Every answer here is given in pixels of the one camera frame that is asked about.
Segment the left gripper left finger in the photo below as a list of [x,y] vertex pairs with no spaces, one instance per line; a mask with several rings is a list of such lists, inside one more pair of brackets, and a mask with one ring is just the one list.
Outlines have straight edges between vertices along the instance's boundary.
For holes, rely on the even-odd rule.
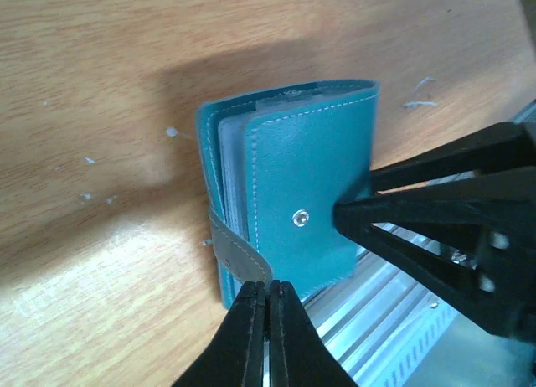
[[175,386],[262,386],[265,284],[247,281],[207,348]]

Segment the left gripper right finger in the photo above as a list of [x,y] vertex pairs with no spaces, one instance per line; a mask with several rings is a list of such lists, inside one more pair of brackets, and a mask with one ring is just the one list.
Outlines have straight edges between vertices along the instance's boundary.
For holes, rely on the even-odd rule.
[[269,300],[271,386],[355,386],[329,353],[288,281],[273,281]]

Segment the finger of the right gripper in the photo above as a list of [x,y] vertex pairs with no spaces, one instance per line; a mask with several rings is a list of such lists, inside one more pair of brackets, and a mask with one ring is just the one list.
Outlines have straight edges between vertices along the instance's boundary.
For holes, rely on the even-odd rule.
[[339,234],[490,334],[535,339],[535,169],[336,204]]
[[501,122],[420,155],[370,172],[374,192],[478,171],[499,173],[535,164],[535,124]]

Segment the teal leather card holder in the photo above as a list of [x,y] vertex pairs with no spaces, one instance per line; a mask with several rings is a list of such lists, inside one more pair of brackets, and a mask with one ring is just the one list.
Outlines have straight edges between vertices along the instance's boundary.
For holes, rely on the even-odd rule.
[[289,281],[299,297],[349,278],[358,249],[336,203],[370,193],[380,86],[335,79],[234,95],[196,113],[222,303],[246,281]]

